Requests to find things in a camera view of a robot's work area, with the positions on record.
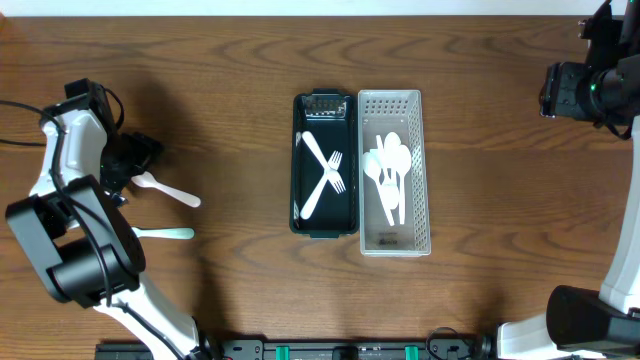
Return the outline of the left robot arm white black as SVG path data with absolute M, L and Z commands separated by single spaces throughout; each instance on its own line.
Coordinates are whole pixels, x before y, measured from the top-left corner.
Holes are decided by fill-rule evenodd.
M 120 128 L 112 90 L 87 78 L 37 113 L 43 166 L 28 197 L 5 219 L 49 295 L 120 322 L 155 359 L 218 359 L 220 348 L 147 276 L 139 238 L 119 208 L 125 186 L 162 152 Z

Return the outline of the white plastic fork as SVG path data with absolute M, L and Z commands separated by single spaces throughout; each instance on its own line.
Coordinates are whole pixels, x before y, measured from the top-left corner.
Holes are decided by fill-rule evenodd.
M 321 179 L 300 212 L 300 216 L 304 220 L 308 220 L 313 214 L 326 183 L 329 183 L 337 194 L 341 194 L 346 190 L 344 181 L 338 172 L 342 157 L 343 154 L 341 152 L 334 151 L 332 153 L 328 161 L 328 168 L 324 170 Z
M 316 157 L 320 165 L 323 167 L 324 175 L 333 189 L 336 191 L 336 193 L 341 194 L 345 192 L 346 186 L 339 173 L 339 167 L 341 165 L 343 154 L 339 151 L 334 151 L 331 154 L 330 158 L 326 159 L 318 142 L 310 131 L 303 132 L 302 139 L 304 140 L 305 144 L 312 152 L 312 154 Z

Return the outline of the white plastic spoon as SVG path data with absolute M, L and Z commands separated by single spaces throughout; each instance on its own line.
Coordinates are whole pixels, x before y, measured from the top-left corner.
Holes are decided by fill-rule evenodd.
M 389 132 L 383 142 L 383 163 L 392 183 L 397 182 L 395 170 L 395 155 L 401 145 L 401 139 L 396 132 Z
M 364 173 L 370 179 L 372 179 L 375 184 L 387 222 L 390 226 L 394 226 L 395 221 L 392 215 L 392 210 L 389 210 L 388 208 L 385 207 L 384 190 L 382 188 L 382 181 L 380 180 L 383 172 L 381 170 L 381 166 L 379 164 L 378 158 L 371 152 L 365 152 L 362 156 L 362 160 L 363 160 Z
M 406 145 L 400 145 L 395 150 L 395 170 L 399 177 L 399 222 L 405 224 L 406 218 L 406 194 L 405 194 L 405 176 L 408 174 L 412 165 L 412 157 L 409 148 Z

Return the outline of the fork with mint handle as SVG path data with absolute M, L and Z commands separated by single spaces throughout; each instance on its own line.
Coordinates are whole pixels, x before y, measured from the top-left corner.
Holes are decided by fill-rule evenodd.
M 163 238 L 173 240 L 190 240 L 195 236 L 192 228 L 160 228 L 160 229 L 141 229 L 132 227 L 132 231 L 137 237 Z

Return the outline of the dark green plastic basket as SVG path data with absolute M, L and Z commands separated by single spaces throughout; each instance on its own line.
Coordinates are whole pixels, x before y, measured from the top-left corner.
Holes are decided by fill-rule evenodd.
M 338 89 L 315 89 L 293 100 L 291 149 L 291 231 L 315 239 L 338 238 L 359 229 L 357 124 L 354 97 Z M 321 179 L 324 169 L 309 150 L 302 133 L 310 131 L 324 156 L 343 154 L 339 173 L 346 191 L 337 194 L 326 183 L 308 220 L 300 212 Z

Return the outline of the short white spoon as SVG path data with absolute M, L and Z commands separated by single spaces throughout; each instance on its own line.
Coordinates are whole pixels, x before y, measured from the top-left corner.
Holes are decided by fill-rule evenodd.
M 197 208 L 202 203 L 201 199 L 193 194 L 160 183 L 150 172 L 144 172 L 140 175 L 133 176 L 131 181 L 142 188 L 153 188 L 159 190 L 192 208 Z

